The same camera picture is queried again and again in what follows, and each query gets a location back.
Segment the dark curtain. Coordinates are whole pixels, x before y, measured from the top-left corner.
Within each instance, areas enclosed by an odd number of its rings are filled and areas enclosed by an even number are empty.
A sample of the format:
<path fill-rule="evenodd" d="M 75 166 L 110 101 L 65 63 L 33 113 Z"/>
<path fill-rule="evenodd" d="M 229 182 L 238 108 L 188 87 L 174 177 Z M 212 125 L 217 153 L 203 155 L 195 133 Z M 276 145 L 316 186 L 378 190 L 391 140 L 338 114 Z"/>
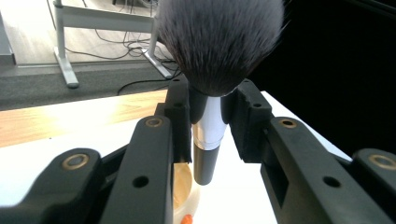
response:
<path fill-rule="evenodd" d="M 347 155 L 396 154 L 396 0 L 286 0 L 250 79 Z"/>

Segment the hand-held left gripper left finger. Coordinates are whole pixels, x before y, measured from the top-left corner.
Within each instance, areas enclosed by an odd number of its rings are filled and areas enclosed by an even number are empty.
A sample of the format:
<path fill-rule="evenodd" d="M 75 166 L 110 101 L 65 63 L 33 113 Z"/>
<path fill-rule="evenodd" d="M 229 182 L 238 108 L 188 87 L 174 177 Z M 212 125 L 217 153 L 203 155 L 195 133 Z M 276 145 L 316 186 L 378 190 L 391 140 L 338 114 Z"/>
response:
<path fill-rule="evenodd" d="M 174 163 L 191 163 L 189 84 L 184 76 L 170 81 L 165 101 L 157 104 L 155 114 L 171 121 Z"/>

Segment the wooden table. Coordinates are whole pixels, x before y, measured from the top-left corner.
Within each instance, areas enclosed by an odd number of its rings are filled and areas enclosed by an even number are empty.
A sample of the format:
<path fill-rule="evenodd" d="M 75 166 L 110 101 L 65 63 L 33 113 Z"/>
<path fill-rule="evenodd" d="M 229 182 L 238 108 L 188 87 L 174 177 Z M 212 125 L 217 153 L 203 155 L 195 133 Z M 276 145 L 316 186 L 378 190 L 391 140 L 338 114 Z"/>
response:
<path fill-rule="evenodd" d="M 100 128 L 154 113 L 167 90 L 0 111 L 0 147 Z"/>

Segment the white metal desk frame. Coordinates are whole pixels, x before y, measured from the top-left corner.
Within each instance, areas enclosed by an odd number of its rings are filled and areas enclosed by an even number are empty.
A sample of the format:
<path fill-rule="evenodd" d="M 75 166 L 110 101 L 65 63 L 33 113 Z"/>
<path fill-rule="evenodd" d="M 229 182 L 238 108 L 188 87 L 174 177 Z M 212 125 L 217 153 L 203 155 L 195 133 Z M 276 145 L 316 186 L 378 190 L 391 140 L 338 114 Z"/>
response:
<path fill-rule="evenodd" d="M 54 48 L 54 55 L 62 70 L 68 88 L 75 89 L 79 83 L 72 65 L 65 54 L 65 27 L 150 34 L 148 49 L 143 55 L 163 77 L 170 78 L 172 76 L 154 57 L 154 50 L 158 39 L 157 21 L 155 18 L 85 7 L 71 7 L 64 5 L 62 0 L 53 0 L 53 5 L 57 35 L 57 46 Z"/>

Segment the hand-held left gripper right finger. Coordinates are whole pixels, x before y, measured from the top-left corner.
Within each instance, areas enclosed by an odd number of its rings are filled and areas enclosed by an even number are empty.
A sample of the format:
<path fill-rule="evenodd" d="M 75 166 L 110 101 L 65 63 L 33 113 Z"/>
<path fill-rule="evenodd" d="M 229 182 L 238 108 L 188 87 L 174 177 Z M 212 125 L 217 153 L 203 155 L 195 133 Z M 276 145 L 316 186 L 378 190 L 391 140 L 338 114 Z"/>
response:
<path fill-rule="evenodd" d="M 255 84 L 245 79 L 221 99 L 221 115 L 230 126 L 240 159 L 245 163 L 262 161 L 262 129 L 273 117 L 272 107 Z"/>

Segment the white table board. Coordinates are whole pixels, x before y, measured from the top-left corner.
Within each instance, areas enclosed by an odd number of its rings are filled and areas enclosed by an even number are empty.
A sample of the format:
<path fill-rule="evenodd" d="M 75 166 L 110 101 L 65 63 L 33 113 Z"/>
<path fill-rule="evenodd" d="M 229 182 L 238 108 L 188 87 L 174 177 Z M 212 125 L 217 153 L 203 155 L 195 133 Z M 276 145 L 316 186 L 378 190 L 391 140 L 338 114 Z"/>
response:
<path fill-rule="evenodd" d="M 66 150 L 87 147 L 107 155 L 126 145 L 139 119 L 0 147 L 0 207 L 18 203 L 48 163 Z M 212 182 L 201 189 L 193 224 L 276 224 L 259 165 L 239 159 L 229 134 Z"/>

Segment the black makeup brush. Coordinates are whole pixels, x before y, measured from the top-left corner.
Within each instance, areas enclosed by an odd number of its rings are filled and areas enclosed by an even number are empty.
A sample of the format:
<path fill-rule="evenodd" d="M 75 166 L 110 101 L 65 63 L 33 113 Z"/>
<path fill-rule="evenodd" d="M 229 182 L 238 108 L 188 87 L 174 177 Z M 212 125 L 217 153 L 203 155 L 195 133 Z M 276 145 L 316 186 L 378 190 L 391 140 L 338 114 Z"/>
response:
<path fill-rule="evenodd" d="M 189 84 L 194 179 L 211 182 L 232 92 L 274 49 L 283 0 L 161 0 L 160 37 Z"/>

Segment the cream ribbed cup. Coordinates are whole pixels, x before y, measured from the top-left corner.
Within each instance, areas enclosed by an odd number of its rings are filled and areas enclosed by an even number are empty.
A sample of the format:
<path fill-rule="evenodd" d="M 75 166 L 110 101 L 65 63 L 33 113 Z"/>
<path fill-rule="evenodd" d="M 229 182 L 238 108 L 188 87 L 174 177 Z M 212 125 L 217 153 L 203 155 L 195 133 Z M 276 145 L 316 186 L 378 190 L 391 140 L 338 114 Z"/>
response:
<path fill-rule="evenodd" d="M 190 164 L 174 165 L 173 224 L 192 224 L 200 201 L 200 186 L 195 183 Z"/>

